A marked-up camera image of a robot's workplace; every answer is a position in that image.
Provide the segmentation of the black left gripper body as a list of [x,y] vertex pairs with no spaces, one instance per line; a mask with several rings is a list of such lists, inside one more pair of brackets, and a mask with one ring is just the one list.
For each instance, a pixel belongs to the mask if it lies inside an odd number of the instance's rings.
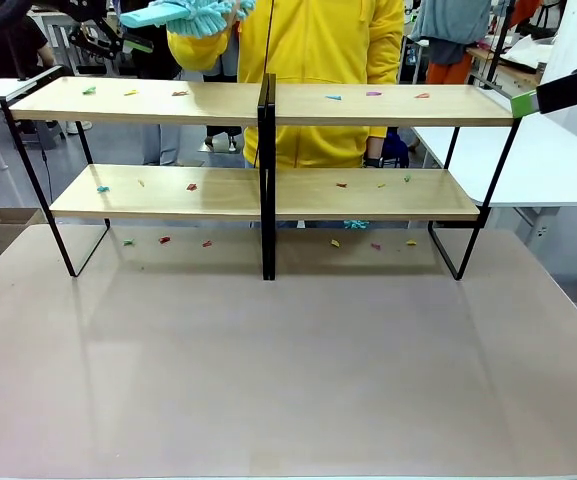
[[68,15],[76,22],[107,21],[118,24],[113,2],[106,0],[39,0],[35,5],[44,10],[58,11]]

